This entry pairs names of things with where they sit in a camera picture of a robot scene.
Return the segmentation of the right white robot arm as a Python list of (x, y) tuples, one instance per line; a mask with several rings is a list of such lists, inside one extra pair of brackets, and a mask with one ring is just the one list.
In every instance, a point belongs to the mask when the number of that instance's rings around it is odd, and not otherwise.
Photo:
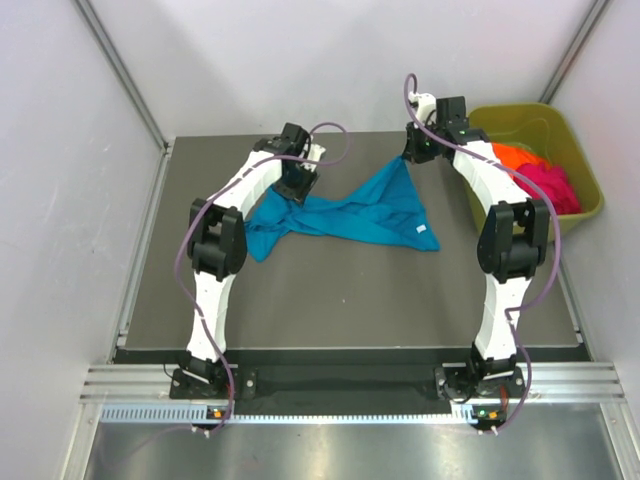
[(406, 105), (403, 158), (447, 159), (485, 215), (476, 249), (486, 280), (482, 322), (464, 371), (446, 375), (443, 392), (459, 401), (500, 394), (516, 377), (519, 309), (546, 257), (549, 208), (522, 189), (486, 133), (470, 126), (464, 98), (409, 92)]

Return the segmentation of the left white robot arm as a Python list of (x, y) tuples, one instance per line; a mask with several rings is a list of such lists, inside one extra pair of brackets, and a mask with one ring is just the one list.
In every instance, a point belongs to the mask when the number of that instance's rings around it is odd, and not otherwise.
[(188, 230), (174, 263), (178, 270), (187, 257), (195, 281), (194, 291), (183, 289), (194, 317), (188, 359), (174, 374), (176, 386), (194, 385), (205, 398), (229, 392), (225, 322), (231, 288), (248, 255), (245, 217), (270, 188), (302, 204), (317, 181), (316, 167), (324, 153), (312, 133), (287, 123), (280, 134), (254, 144), (219, 192), (192, 202)]

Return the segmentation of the blue t shirt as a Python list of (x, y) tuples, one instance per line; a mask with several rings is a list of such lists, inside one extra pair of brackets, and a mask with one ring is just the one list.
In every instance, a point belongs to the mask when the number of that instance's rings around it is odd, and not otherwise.
[(406, 162), (397, 157), (342, 200), (309, 196), (299, 206), (269, 189), (245, 223), (248, 252), (257, 262), (289, 233), (332, 236), (368, 244), (437, 252)]

